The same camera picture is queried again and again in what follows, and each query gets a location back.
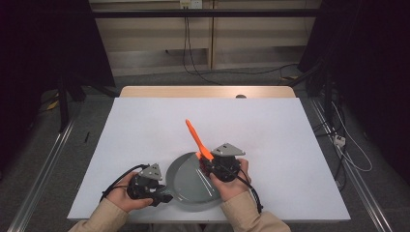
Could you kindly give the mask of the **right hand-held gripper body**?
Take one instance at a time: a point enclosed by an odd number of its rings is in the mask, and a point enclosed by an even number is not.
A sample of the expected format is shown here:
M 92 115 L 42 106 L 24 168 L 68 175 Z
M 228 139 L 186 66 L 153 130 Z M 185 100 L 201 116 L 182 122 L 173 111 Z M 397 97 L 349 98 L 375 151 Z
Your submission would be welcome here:
M 231 182 L 241 168 L 237 157 L 245 154 L 246 152 L 242 149 L 230 143 L 224 143 L 211 151 L 214 158 L 206 161 L 206 170 L 208 173 L 213 173 L 220 181 Z

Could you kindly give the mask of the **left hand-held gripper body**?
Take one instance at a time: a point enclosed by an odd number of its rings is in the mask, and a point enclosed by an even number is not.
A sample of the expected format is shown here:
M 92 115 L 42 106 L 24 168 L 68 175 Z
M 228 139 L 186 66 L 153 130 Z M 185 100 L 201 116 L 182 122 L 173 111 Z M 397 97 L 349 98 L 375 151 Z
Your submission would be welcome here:
M 161 180 L 161 169 L 157 163 L 143 164 L 141 170 L 130 180 L 127 194 L 131 199 L 152 198 L 155 193 L 159 193 L 157 187 Z

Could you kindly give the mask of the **grey dustpan with orange edge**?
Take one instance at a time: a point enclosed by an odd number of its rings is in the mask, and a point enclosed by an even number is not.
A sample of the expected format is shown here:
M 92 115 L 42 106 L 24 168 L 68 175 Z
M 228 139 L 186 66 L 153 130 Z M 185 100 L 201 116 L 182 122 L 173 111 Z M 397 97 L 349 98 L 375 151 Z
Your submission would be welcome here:
M 195 152 L 174 160 L 167 168 L 165 181 L 172 201 L 184 210 L 205 211 L 220 203 L 220 193 L 202 173 Z

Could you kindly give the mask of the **orange brush with grey bristles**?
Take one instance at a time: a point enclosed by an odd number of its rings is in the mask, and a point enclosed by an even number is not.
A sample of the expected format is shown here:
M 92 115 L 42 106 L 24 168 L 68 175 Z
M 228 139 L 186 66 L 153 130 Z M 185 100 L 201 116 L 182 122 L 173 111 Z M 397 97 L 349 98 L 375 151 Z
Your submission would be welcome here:
M 196 156 L 199 160 L 205 159 L 212 161 L 214 159 L 214 156 L 210 153 L 210 151 L 202 144 L 202 141 L 200 140 L 194 126 L 191 124 L 190 120 L 186 120 L 186 125 L 188 127 L 188 130 L 195 141 L 197 147 L 198 147 L 198 152 L 196 153 Z

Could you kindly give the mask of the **person's right hand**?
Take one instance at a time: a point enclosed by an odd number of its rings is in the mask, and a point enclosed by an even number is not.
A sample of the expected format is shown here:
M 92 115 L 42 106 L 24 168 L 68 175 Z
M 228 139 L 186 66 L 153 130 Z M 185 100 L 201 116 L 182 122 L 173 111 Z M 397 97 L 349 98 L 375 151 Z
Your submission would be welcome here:
M 239 159 L 239 162 L 241 164 L 241 171 L 238 173 L 238 176 L 250 184 L 251 177 L 248 174 L 249 162 L 246 159 Z M 225 183 L 219 180 L 213 173 L 210 174 L 210 179 L 220 192 L 220 198 L 223 202 L 249 190 L 249 187 L 239 179 Z

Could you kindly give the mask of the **person's left hand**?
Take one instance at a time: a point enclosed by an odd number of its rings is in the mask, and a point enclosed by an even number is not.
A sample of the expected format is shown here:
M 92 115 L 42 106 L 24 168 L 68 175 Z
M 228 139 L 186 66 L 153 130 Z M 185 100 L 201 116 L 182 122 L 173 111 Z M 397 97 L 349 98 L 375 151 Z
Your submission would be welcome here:
M 114 187 L 114 189 L 106 197 L 107 200 L 115 204 L 121 210 L 129 213 L 133 210 L 140 210 L 150 206 L 153 203 L 152 198 L 131 199 L 127 194 L 127 186 L 130 180 L 136 175 L 136 172 L 131 172 L 122 178 Z

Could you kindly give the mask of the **light wooden table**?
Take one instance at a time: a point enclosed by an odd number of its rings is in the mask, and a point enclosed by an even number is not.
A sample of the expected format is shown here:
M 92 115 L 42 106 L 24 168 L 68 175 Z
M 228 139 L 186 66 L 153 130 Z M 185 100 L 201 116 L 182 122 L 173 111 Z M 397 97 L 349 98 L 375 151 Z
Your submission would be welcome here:
M 126 86 L 121 98 L 295 98 L 288 86 Z

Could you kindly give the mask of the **black metal stand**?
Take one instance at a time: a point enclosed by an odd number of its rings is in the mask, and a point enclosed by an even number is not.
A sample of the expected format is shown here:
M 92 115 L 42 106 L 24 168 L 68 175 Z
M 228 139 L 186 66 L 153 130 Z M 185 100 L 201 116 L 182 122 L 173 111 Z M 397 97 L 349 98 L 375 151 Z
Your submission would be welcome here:
M 68 97 L 70 95 L 75 102 L 83 102 L 86 94 L 81 88 L 78 75 L 62 74 L 58 77 L 58 101 L 60 104 L 60 132 L 63 132 L 70 121 Z

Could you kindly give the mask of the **black horizontal bar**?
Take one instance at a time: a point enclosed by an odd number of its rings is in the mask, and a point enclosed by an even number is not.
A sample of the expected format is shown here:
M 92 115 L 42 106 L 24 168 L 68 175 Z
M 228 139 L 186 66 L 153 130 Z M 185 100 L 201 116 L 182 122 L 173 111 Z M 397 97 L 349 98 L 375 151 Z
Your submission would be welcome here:
M 321 15 L 318 9 L 279 10 L 95 10 L 95 18 L 134 17 L 315 17 Z

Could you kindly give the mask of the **dark curtain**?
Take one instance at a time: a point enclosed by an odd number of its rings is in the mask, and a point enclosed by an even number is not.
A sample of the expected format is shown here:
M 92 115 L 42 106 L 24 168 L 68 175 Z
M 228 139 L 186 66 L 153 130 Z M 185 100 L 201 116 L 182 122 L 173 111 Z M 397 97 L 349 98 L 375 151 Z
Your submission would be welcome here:
M 14 161 L 42 94 L 113 87 L 89 0 L 0 0 L 0 177 Z
M 410 184 L 410 0 L 322 0 L 299 64 L 321 61 L 386 162 Z

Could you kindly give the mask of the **aluminium floor rail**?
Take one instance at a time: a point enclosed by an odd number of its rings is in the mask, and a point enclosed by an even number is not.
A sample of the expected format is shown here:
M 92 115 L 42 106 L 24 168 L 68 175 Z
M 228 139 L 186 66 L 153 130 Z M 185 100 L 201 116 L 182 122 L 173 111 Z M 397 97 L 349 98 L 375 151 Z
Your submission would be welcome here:
M 324 107 L 322 106 L 320 101 L 310 100 L 310 102 L 313 109 L 316 112 L 317 117 L 319 118 L 321 123 L 323 123 L 323 128 L 325 132 L 334 131 L 336 135 L 336 130 L 332 126 L 330 126 L 329 123 L 325 122 Z M 353 160 L 351 160 L 347 151 L 342 152 L 342 149 L 338 145 L 334 144 L 335 135 L 328 135 L 330 142 L 332 146 L 336 149 L 337 156 L 339 159 L 341 159 L 341 163 L 346 171 L 346 175 L 349 177 L 350 182 L 352 183 L 354 189 L 356 190 L 360 199 L 362 200 L 370 219 L 376 227 L 376 230 L 378 232 L 393 232 L 393 228 L 389 224 L 381 206 L 375 199 L 374 195 L 370 191 L 369 187 L 367 186 L 365 180 L 361 175 L 361 173 L 363 173 L 364 171 L 361 168 L 358 169 L 356 164 L 352 164 L 354 162 Z
M 67 140 L 71 135 L 73 125 L 78 118 L 78 114 L 79 109 L 76 109 L 67 125 L 58 133 L 41 171 L 37 175 L 33 186 L 24 198 L 7 232 L 25 232 L 28 222 L 44 193 L 45 186 L 48 183 L 57 160 L 59 159 Z

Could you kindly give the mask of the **wooden wall post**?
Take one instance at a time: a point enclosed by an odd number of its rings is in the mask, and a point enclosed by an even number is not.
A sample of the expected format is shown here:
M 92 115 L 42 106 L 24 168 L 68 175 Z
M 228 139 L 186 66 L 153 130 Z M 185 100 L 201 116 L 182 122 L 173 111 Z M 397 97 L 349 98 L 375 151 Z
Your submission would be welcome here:
M 207 0 L 208 1 L 208 9 L 214 9 L 214 0 Z M 207 64 L 208 69 L 211 71 L 214 66 L 214 18 L 209 17 L 209 39 L 208 39 L 208 53 L 207 53 Z

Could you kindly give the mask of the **white wall socket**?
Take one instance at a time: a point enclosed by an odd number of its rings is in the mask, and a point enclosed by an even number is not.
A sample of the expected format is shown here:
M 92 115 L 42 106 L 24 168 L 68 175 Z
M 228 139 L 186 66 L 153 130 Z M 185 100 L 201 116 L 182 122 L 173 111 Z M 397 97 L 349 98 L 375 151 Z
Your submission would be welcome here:
M 203 8 L 202 0 L 179 0 L 181 9 L 199 10 Z

